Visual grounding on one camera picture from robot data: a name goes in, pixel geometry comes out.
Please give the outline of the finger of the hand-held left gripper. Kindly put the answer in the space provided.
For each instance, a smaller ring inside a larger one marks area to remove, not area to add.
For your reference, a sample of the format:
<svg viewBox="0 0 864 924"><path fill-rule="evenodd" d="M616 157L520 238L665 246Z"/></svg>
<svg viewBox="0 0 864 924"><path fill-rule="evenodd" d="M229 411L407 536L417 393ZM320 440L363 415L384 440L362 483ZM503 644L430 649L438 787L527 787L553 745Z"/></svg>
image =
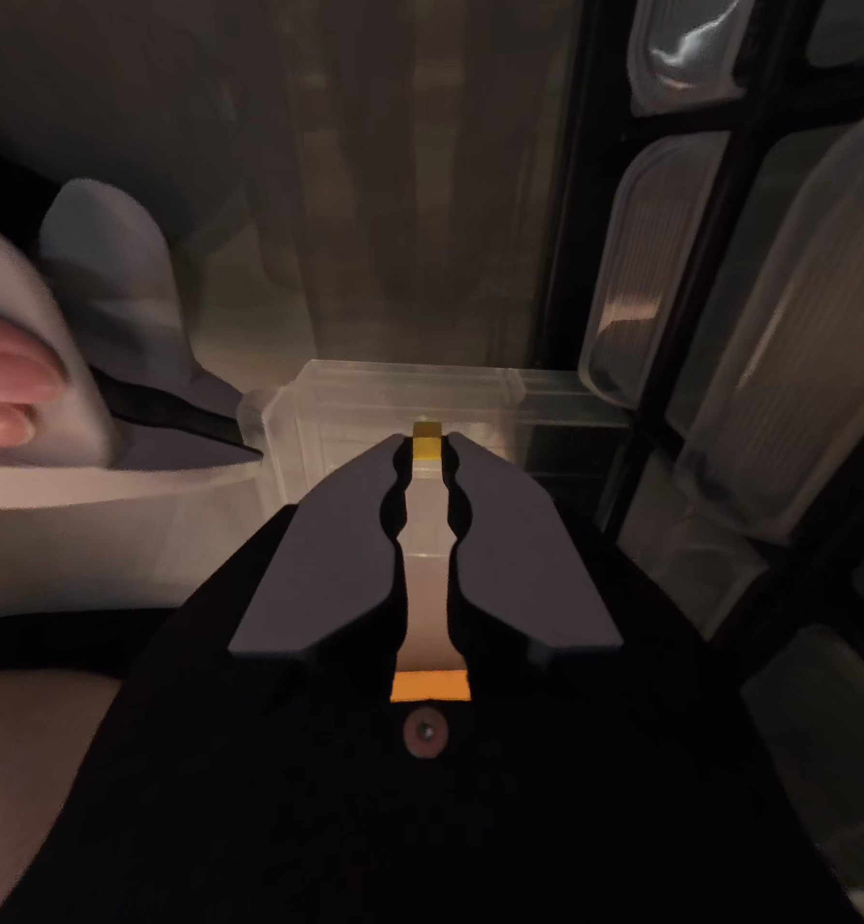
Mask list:
<svg viewBox="0 0 864 924"><path fill-rule="evenodd" d="M178 471L263 461L263 454L244 442L234 417L100 369L90 372L119 436L114 469Z"/></svg>
<svg viewBox="0 0 864 924"><path fill-rule="evenodd" d="M38 231L38 266L121 407L236 422L241 393L195 357L170 248L133 197L94 179L64 183Z"/></svg>

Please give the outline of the clear plastic drawer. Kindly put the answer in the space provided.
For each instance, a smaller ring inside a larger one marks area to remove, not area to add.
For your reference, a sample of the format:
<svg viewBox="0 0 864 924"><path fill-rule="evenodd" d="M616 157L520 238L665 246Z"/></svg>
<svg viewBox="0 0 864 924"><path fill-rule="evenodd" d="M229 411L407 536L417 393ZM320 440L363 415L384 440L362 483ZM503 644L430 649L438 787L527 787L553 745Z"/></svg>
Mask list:
<svg viewBox="0 0 864 924"><path fill-rule="evenodd" d="M521 468L551 496L595 514L627 419L574 372L312 360L292 382L247 399L241 427L264 456L268 515L415 423L461 433ZM464 669L449 641L446 589L454 535L438 460L416 460L400 534L408 628L397 671Z"/></svg>

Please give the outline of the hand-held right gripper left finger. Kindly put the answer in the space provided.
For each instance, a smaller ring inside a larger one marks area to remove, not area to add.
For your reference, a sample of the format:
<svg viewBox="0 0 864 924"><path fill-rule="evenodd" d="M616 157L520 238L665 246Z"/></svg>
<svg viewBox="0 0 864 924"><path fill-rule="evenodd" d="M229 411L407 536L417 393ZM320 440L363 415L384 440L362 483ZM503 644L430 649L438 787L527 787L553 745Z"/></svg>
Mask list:
<svg viewBox="0 0 864 924"><path fill-rule="evenodd" d="M394 433L334 470L298 503L229 644L247 659L343 649L396 658L407 629L400 535L407 521L412 440Z"/></svg>

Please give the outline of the black drawer cabinet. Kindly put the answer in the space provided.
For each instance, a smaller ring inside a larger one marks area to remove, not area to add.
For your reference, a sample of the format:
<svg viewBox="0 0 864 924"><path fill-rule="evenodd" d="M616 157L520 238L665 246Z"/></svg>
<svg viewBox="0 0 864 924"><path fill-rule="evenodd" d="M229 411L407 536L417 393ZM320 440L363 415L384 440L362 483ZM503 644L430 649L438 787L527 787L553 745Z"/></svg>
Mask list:
<svg viewBox="0 0 864 924"><path fill-rule="evenodd" d="M565 135L557 222L547 266L544 317L534 357L542 364L572 370L583 351L589 306L608 227L609 194L618 181L616 165L599 147L610 138L611 110L626 101L627 81L621 55L629 12L615 14L611 2L584 2L576 44L572 102ZM598 391L585 383L600 398ZM600 523L600 507L616 463L623 460L633 419L604 483L595 514L581 515L560 500L563 514L595 522L612 551L624 552L638 577L661 590L664 603L677 611L715 652L717 666L745 700L777 768L789 800L819 853L838 880L864 892L864 560L853 580L811 621L781 633L777 616L766 619L766 634L738 646L706 640L630 551Z"/></svg>

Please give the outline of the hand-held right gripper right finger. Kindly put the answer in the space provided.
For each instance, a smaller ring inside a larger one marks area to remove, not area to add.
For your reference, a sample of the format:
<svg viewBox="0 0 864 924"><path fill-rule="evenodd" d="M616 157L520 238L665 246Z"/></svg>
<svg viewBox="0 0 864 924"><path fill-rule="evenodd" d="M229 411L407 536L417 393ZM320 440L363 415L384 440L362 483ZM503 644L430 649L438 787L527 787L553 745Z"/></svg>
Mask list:
<svg viewBox="0 0 864 924"><path fill-rule="evenodd" d="M623 646L547 491L461 433L444 439L448 632L467 665L547 665Z"/></svg>

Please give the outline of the person's left hand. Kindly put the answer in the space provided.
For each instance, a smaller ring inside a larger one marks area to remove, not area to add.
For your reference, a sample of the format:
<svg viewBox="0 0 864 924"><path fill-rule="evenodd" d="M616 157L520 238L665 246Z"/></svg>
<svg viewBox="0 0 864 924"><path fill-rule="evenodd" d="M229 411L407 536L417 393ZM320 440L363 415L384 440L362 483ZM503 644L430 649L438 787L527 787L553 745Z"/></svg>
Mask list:
<svg viewBox="0 0 864 924"><path fill-rule="evenodd" d="M67 388L56 354L0 319L0 449L29 443L37 431L35 407L62 398Z"/></svg>

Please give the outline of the yellow plastic bin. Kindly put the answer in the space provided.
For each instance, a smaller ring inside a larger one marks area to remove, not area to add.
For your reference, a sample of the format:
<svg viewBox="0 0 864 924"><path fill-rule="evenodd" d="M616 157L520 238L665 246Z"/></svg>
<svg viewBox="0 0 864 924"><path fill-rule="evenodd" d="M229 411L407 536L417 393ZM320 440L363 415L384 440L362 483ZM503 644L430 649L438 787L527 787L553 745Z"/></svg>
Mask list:
<svg viewBox="0 0 864 924"><path fill-rule="evenodd" d="M471 699L468 674L464 669L397 671L390 697L393 703Z"/></svg>

